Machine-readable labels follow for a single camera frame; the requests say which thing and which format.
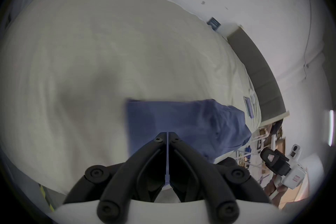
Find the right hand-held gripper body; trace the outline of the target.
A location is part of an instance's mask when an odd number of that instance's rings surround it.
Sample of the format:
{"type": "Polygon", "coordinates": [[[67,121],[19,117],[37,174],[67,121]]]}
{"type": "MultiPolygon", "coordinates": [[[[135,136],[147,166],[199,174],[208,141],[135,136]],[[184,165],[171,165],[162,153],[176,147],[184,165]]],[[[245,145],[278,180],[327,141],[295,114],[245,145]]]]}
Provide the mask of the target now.
{"type": "Polygon", "coordinates": [[[275,175],[275,187],[285,185],[295,189],[305,178],[306,169],[298,162],[301,154],[301,147],[298,144],[292,146],[289,155],[285,156],[279,150],[264,148],[260,157],[266,167],[275,175]]]}

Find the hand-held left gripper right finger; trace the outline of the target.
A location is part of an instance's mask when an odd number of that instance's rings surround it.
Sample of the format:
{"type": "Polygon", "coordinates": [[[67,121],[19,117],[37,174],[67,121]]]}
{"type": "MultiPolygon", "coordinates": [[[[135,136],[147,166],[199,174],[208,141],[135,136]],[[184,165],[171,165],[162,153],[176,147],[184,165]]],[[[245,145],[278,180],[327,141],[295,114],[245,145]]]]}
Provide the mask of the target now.
{"type": "Polygon", "coordinates": [[[173,132],[168,133],[169,184],[181,202],[205,200],[211,223],[232,224],[242,201],[271,204],[262,187],[233,159],[208,162],[173,132]]]}

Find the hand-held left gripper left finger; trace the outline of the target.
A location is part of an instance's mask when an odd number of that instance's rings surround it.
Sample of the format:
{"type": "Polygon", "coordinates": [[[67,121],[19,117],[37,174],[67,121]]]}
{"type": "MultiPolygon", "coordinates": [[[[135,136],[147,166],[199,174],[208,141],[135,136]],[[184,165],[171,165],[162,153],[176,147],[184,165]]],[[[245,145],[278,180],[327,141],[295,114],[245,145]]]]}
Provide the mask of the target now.
{"type": "Polygon", "coordinates": [[[89,167],[63,205],[98,200],[96,215],[103,223],[125,223],[131,199],[155,201],[166,184],[166,166],[167,134],[163,132],[124,163],[89,167]]]}

